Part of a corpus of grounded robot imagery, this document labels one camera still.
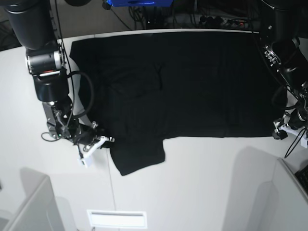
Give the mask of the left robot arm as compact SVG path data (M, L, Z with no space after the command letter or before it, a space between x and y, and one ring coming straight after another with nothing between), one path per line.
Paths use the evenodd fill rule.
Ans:
M273 137L283 140L290 131L308 130L308 61L300 50L300 27L306 0L258 0L260 20L259 51L267 68L280 87L272 97L291 93L296 98L292 106L284 105L284 115L274 123Z

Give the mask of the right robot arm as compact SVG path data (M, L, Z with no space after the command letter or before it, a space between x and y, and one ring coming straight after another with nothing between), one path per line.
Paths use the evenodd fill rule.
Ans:
M65 139L77 147L83 145L78 150L81 157L97 149L109 148L115 140L96 122L90 126L79 122L94 104L94 85L84 72L67 72L67 53L54 32L50 2L2 0L0 5L7 13L18 41L26 48L26 66L34 80L37 98L42 102L49 135L54 141ZM88 106L77 115L73 113L75 99L69 97L68 84L73 81L74 75L84 77L90 88Z

